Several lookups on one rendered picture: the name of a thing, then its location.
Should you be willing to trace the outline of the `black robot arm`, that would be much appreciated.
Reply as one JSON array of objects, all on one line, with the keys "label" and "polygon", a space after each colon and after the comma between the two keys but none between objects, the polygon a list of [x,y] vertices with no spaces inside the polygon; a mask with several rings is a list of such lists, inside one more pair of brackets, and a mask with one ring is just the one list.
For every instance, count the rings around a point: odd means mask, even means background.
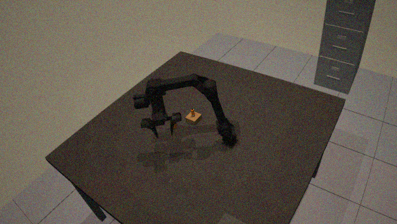
[{"label": "black robot arm", "polygon": [[[233,148],[238,142],[237,135],[235,134],[235,127],[224,115],[218,98],[216,82],[205,76],[192,73],[190,75],[166,80],[160,78],[150,79],[147,82],[145,94],[133,95],[134,107],[135,109],[148,108],[150,104],[152,108],[163,106],[164,101],[162,96],[166,94],[165,91],[190,86],[195,87],[211,102],[217,118],[216,128],[219,135],[223,137],[222,145]],[[165,122],[168,121],[167,113],[163,113],[162,110],[159,110],[158,113],[152,111],[152,120],[154,127],[164,125]]]}]

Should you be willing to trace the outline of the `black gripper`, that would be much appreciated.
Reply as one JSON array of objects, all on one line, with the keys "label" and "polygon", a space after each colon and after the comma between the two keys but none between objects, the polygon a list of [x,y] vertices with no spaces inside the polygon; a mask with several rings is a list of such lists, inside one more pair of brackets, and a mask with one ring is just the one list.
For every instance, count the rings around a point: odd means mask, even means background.
[{"label": "black gripper", "polygon": [[[159,110],[162,110],[163,113],[165,113],[165,106],[163,105],[163,106],[160,106],[160,107],[157,107],[157,108],[152,108],[152,111],[155,111],[155,113],[158,113]],[[176,124],[176,122],[180,122],[181,121],[181,113],[180,112],[173,113],[172,116],[168,116],[168,120],[170,120],[171,136],[172,136],[174,124]],[[156,128],[153,125],[153,120],[151,120],[150,118],[142,119],[141,128],[142,129],[143,128],[151,129],[154,132],[154,134],[156,135],[156,137],[158,138],[157,130],[156,130]]]}]

